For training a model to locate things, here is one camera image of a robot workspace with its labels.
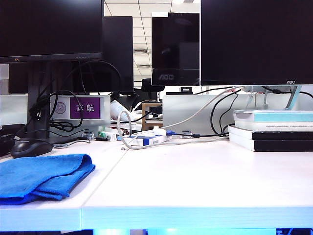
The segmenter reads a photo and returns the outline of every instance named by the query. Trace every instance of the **office desk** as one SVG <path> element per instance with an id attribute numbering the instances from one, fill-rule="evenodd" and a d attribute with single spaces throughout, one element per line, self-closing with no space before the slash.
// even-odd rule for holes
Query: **office desk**
<path id="1" fill-rule="evenodd" d="M 129 150 L 84 204 L 82 226 L 311 228 L 313 154 L 229 141 Z"/>
<path id="2" fill-rule="evenodd" d="M 81 207 L 105 180 L 126 151 L 121 142 L 93 141 L 45 155 L 87 153 L 96 169 L 62 201 L 35 201 L 24 205 L 0 205 L 0 231 L 81 230 Z"/>

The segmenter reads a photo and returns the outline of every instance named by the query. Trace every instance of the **blue cloth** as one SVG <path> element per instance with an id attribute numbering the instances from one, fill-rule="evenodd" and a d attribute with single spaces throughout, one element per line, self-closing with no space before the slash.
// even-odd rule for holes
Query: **blue cloth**
<path id="1" fill-rule="evenodd" d="M 87 154 L 8 160 L 0 163 L 0 204 L 61 200 L 94 169 Z"/>

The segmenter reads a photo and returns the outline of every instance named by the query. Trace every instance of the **light blue book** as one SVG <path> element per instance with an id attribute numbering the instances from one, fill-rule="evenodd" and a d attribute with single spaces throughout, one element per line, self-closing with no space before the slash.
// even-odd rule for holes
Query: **light blue book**
<path id="1" fill-rule="evenodd" d="M 312 110 L 235 110 L 234 121 L 313 122 Z"/>

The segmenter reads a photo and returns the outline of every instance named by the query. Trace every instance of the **ceiling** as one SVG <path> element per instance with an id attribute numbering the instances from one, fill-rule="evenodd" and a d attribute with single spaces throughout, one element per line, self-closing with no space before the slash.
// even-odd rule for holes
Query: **ceiling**
<path id="1" fill-rule="evenodd" d="M 200 0 L 105 0 L 105 16 L 133 17 L 134 81 L 152 76 L 152 12 L 200 12 L 199 2 Z"/>

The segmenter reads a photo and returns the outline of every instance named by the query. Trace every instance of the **stack of books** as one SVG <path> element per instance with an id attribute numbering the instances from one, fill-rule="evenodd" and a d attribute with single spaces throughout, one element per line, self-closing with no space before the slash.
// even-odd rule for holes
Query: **stack of books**
<path id="1" fill-rule="evenodd" d="M 235 111 L 229 139 L 252 151 L 313 151 L 313 111 Z"/>

